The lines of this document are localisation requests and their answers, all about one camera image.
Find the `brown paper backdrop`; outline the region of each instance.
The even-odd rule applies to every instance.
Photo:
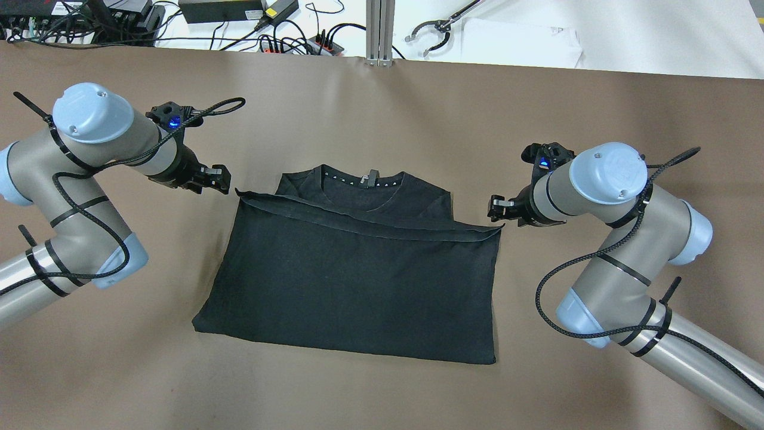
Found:
[[[529,183],[531,142],[582,151],[627,142],[648,161],[703,151],[659,183],[714,224],[675,311],[764,361],[764,81],[585,70],[114,47],[0,46],[0,142],[43,125],[71,84],[106,85],[144,111],[245,96],[245,108],[189,129],[234,186],[273,192],[279,175],[321,163],[351,174],[408,171],[453,192],[455,217],[488,224],[491,194]],[[494,285],[498,363],[472,366],[197,334],[237,198],[171,190],[128,168],[99,181],[151,255],[106,291],[81,288],[0,333],[3,428],[738,428],[617,346],[595,350],[547,327],[533,306],[552,267],[599,246],[608,228],[581,217],[547,229],[508,226]],[[52,231],[32,208],[0,201],[0,260]],[[543,298],[554,310],[580,268]]]

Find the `power adapter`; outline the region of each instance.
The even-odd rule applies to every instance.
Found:
[[[297,0],[277,0],[268,9],[265,9],[265,16],[269,17],[270,24],[276,27],[296,12],[298,8]]]
[[[189,24],[223,21],[257,21],[263,17],[262,0],[178,0]]]

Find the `electrical cable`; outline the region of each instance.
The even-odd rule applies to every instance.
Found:
[[[48,47],[55,47],[55,48],[59,48],[59,49],[85,50],[85,49],[99,49],[99,48],[102,48],[102,47],[112,47],[112,46],[128,46],[128,45],[126,45],[126,43],[137,42],[137,41],[158,42],[158,41],[209,41],[209,40],[210,40],[210,37],[163,37],[163,38],[153,38],[153,39],[128,39],[126,41],[108,42],[108,43],[103,43],[103,44],[91,44],[91,45],[86,45],[86,46],[66,46],[66,45],[63,45],[63,44],[53,44],[53,43],[50,43],[50,42],[36,41],[36,40],[31,40],[31,39],[28,39],[28,38],[24,38],[24,39],[21,39],[21,40],[11,41],[9,43],[13,44],[13,43],[18,43],[18,42],[31,42],[33,44],[39,44],[39,45],[48,46]],[[236,43],[240,43],[240,42],[257,41],[258,38],[256,37],[256,38],[253,38],[253,39],[250,39],[250,38],[234,39],[234,38],[230,38],[230,37],[217,37],[216,40],[218,40],[218,41],[236,41]]]
[[[282,25],[282,23],[284,23],[284,22],[288,22],[288,23],[290,23],[291,25],[293,25],[295,28],[297,28],[297,30],[299,31],[300,35],[301,35],[301,36],[303,36],[303,40],[304,40],[305,42],[307,42],[307,41],[308,41],[308,38],[307,38],[307,37],[305,37],[305,32],[303,31],[303,29],[302,29],[302,28],[300,28],[300,27],[299,27],[299,25],[295,24],[295,22],[294,22],[294,21],[292,21],[292,20],[290,20],[290,19],[285,19],[285,20],[281,21],[280,23],[278,23],[278,24],[276,24],[276,25],[274,26],[274,39],[276,38],[276,29],[279,27],[279,25]]]
[[[316,43],[319,45],[319,52],[316,53],[316,55],[321,55],[321,50],[324,48],[324,45],[327,44],[326,39],[326,32],[321,30],[321,39],[319,43],[319,36],[316,35]]]
[[[230,107],[228,109],[223,110],[217,110],[218,108],[221,108],[223,106],[226,106],[231,103],[237,103],[233,107]],[[148,149],[147,151],[136,155],[134,157],[126,158],[123,160],[115,160],[111,161],[109,163],[106,163],[100,167],[97,167],[93,169],[93,171],[90,171],[85,174],[74,174],[70,172],[57,172],[53,175],[52,181],[53,185],[56,188],[56,190],[61,194],[61,197],[74,209],[77,213],[81,213],[85,218],[88,220],[91,220],[93,223],[95,223],[97,226],[101,227],[105,232],[107,232],[108,235],[110,235],[112,238],[115,239],[115,241],[118,243],[120,249],[125,255],[125,259],[122,261],[122,263],[117,266],[115,269],[110,270],[108,272],[104,272],[101,274],[90,274],[90,273],[70,273],[70,272],[42,272],[40,274],[35,274],[35,276],[30,276],[28,278],[22,279],[18,282],[15,282],[14,284],[9,285],[8,287],[3,288],[0,290],[0,296],[7,294],[8,292],[13,291],[14,289],[25,285],[29,282],[38,280],[38,279],[49,279],[49,278],[67,278],[67,279],[99,279],[99,278],[105,278],[107,276],[114,275],[115,273],[122,270],[125,266],[127,266],[129,259],[130,259],[130,253],[125,245],[125,242],[119,237],[119,235],[106,223],[101,221],[98,217],[91,214],[87,211],[87,209],[83,208],[82,206],[78,205],[71,196],[66,192],[66,190],[63,188],[63,186],[60,183],[60,178],[73,178],[73,179],[88,179],[91,178],[93,175],[99,173],[100,171],[104,171],[107,168],[111,168],[117,165],[124,165],[124,164],[130,164],[135,161],[141,161],[145,159],[146,157],[154,155],[159,148],[167,143],[172,137],[174,137],[176,134],[184,130],[186,127],[188,127],[189,124],[196,121],[199,118],[203,118],[205,116],[218,116],[218,115],[224,115],[226,113],[234,112],[237,109],[240,109],[244,104],[246,103],[246,100],[243,97],[233,97],[231,99],[226,99],[221,102],[218,102],[207,109],[194,111],[194,113],[185,121],[183,121],[178,128],[174,129],[172,132],[167,133],[163,138],[159,140],[159,142],[153,146],[152,148]],[[35,111],[38,115],[42,114],[43,118],[50,117],[48,114],[46,114],[42,109],[38,107],[32,108],[32,110]]]
[[[271,36],[269,34],[261,34],[260,36],[257,36],[254,40],[257,42],[255,45],[241,49],[239,50],[239,52],[250,50],[252,48],[257,48],[260,52],[265,52],[265,48],[263,48],[263,41],[268,42],[268,50],[271,50],[273,48],[273,41],[271,40]]]
[[[254,29],[252,29],[252,31],[250,31],[249,33],[245,34],[240,39],[236,39],[234,42],[231,42],[230,44],[225,45],[224,47],[220,48],[219,50],[227,50],[230,47],[233,47],[233,46],[235,46],[237,44],[240,44],[242,41],[244,41],[245,39],[250,37],[252,34],[255,34],[258,31],[260,31],[263,28],[265,28],[265,26],[267,26],[269,23],[270,23],[270,19],[268,18],[267,15],[264,15],[262,18],[260,18],[260,21],[257,22],[257,24],[254,26]]]
[[[212,50],[212,45],[215,43],[215,34],[218,32],[218,30],[223,28],[226,22],[227,21],[221,22],[219,26],[215,27],[215,30],[212,30],[212,39],[209,41],[209,50]]]
[[[238,52],[244,52],[244,51],[250,50],[252,48],[260,48],[260,43],[263,41],[264,37],[270,37],[270,36],[267,35],[267,34],[261,34],[260,36],[257,36],[254,39],[247,39],[246,40],[247,42],[257,42],[257,43],[252,45],[252,46],[250,46],[250,47],[242,48],[242,49],[238,50]]]
[[[338,13],[342,13],[345,10],[345,4],[342,3],[341,0],[335,0],[335,2],[339,3],[340,9],[338,11],[320,11],[316,9],[316,4],[314,2],[307,3],[305,5],[305,9],[308,9],[311,12],[315,12],[316,14],[327,14],[327,15],[335,15]]]
[[[172,2],[167,2],[164,0],[154,2],[154,4],[159,3],[167,3],[169,5],[174,5],[177,7],[176,4]],[[113,30],[113,31],[119,31],[121,35],[121,39],[119,43],[131,43],[131,42],[142,42],[145,41],[143,39],[135,40],[137,37],[148,35],[148,34],[155,34],[160,28],[164,27],[164,31],[162,35],[159,37],[161,38],[164,36],[164,33],[167,31],[167,25],[177,16],[181,15],[181,10],[176,11],[174,14],[172,14],[170,17],[167,18],[167,20],[156,26],[155,29],[150,31],[142,31],[142,32],[131,32],[127,30],[127,25],[129,24],[128,21],[128,14],[122,13],[120,11],[115,12],[113,15],[115,16],[115,20],[121,23],[118,27],[111,27],[107,26],[105,24],[101,24],[97,22],[92,17],[89,17],[85,13],[83,13],[83,10],[86,9],[86,3],[83,2],[79,6],[72,6],[67,3],[63,3],[64,7],[68,11],[66,15],[63,15],[56,20],[50,22],[44,30],[41,30],[38,28],[37,31],[35,31],[36,34],[31,34],[30,37],[23,37],[21,34],[14,34],[14,37],[12,39],[7,40],[8,42],[16,42],[16,41],[40,41],[40,42],[46,42],[49,38],[55,37],[56,41],[59,37],[65,37],[67,42],[73,42],[74,39],[79,37],[85,37],[92,33],[96,33],[94,36],[94,39],[96,39],[100,31],[102,31],[104,28]],[[86,28],[81,31],[75,32],[73,30],[73,24],[75,23],[74,18],[78,17],[78,19],[81,19],[81,22],[86,23],[89,25],[89,28]],[[62,30],[60,27],[62,25],[65,25],[66,27]],[[132,37],[132,40],[125,40],[127,37]]]
[[[176,8],[180,9],[180,6],[176,2],[168,2],[167,0],[154,0],[155,5],[164,4],[164,5],[172,5]]]
[[[343,22],[342,24],[337,24],[334,27],[330,28],[329,32],[326,34],[327,40],[329,41],[329,45],[328,45],[329,47],[334,46],[334,38],[337,35],[337,32],[345,27],[359,28],[361,30],[366,31],[366,27],[364,27],[363,25],[355,24],[352,22]],[[403,54],[400,53],[398,48],[396,48],[395,45],[392,45],[392,46],[393,46],[393,50],[400,56],[401,60],[405,60],[406,58],[403,56]]]
[[[176,11],[174,14],[170,15],[170,17],[167,19],[167,21],[165,21],[165,23],[163,24],[163,26],[164,26],[164,29],[162,30],[162,33],[161,33],[159,36],[156,36],[156,37],[155,37],[155,39],[156,39],[156,40],[154,40],[154,41],[152,41],[152,42],[151,42],[151,43],[152,43],[154,46],[156,46],[156,43],[157,43],[158,41],[162,41],[162,40],[165,40],[165,39],[164,39],[164,35],[165,35],[165,34],[167,34],[167,30],[169,30],[169,29],[170,29],[169,23],[170,23],[170,22],[171,22],[171,21],[172,21],[172,20],[173,20],[175,17],[177,17],[177,16],[180,16],[180,15],[183,15],[183,11],[181,11],[180,9],[178,9],[178,10],[177,10],[177,11]]]
[[[295,50],[295,52],[298,52],[302,55],[310,55],[313,52],[313,47],[310,46],[307,41],[299,41],[299,39],[295,39],[293,37],[282,37],[281,40],[291,41],[290,43],[287,43],[290,48],[282,52],[282,54],[286,54],[291,50]]]
[[[636,201],[642,201],[642,199],[645,197],[646,193],[648,192],[648,189],[652,185],[653,181],[661,174],[665,169],[670,168],[671,166],[677,165],[688,158],[692,157],[693,155],[697,154],[701,149],[699,147],[688,149],[687,151],[682,152],[681,154],[675,156],[671,160],[667,161],[666,163],[662,165],[654,165],[658,170],[653,172],[650,177],[648,178],[645,187],[643,190],[639,193],[639,195],[636,197]],[[740,378],[746,385],[751,387],[756,394],[764,398],[764,389],[756,385],[748,376],[743,374],[739,369],[737,369],[732,363],[725,360],[722,356],[720,356],[718,353],[714,352],[711,348],[706,347],[705,345],[701,344],[700,342],[697,342],[696,340],[681,334],[679,332],[673,331],[673,330],[666,330],[662,326],[658,325],[645,325],[645,324],[638,324],[633,325],[629,327],[621,327],[621,328],[615,328],[613,330],[607,330],[602,331],[600,333],[592,333],[592,334],[582,334],[582,333],[575,333],[572,331],[568,331],[564,329],[563,327],[560,327],[557,325],[554,321],[552,321],[551,318],[544,312],[542,306],[541,306],[541,291],[544,288],[544,285],[547,283],[548,280],[560,271],[562,271],[565,268],[570,267],[571,265],[587,261],[589,259],[596,258],[598,256],[602,256],[604,254],[607,254],[611,251],[614,251],[617,248],[620,248],[625,243],[629,242],[634,235],[636,234],[637,230],[642,225],[642,221],[644,219],[645,213],[644,211],[640,211],[639,214],[636,217],[636,220],[634,222],[634,225],[632,226],[631,230],[618,242],[614,243],[613,245],[610,245],[606,248],[599,249],[598,251],[591,252],[589,254],[586,254],[585,256],[580,256],[576,259],[572,259],[570,261],[564,262],[561,265],[558,265],[554,269],[552,269],[549,273],[547,273],[539,282],[538,287],[536,287],[536,311],[538,311],[541,318],[544,320],[545,323],[547,323],[548,326],[553,328],[555,331],[559,332],[560,334],[564,334],[568,337],[574,337],[577,339],[594,339],[596,337],[607,337],[612,336],[614,334],[621,334],[626,333],[630,331],[655,331],[656,334],[666,333],[670,334],[674,337],[677,337],[678,339],[681,339],[685,342],[688,342],[689,344],[693,345],[694,347],[698,348],[699,350],[702,350],[706,354],[708,354],[710,357],[714,358],[716,361],[721,363],[723,366],[725,366],[727,369],[729,369],[732,373],[734,373],[738,378]]]

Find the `blue led light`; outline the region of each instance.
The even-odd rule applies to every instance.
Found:
[[[180,117],[175,115],[174,117],[170,118],[170,122],[167,123],[167,126],[171,129],[177,129],[180,127]]]

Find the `black t-shirt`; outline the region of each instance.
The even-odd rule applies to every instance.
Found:
[[[361,187],[359,177],[320,165],[308,171],[283,174],[276,194],[369,213],[388,213],[397,218],[454,217],[451,193],[406,172],[379,178],[370,189]]]
[[[500,227],[453,221],[450,193],[407,173],[359,181],[323,165],[285,174],[278,194],[240,193],[196,330],[494,363]]]

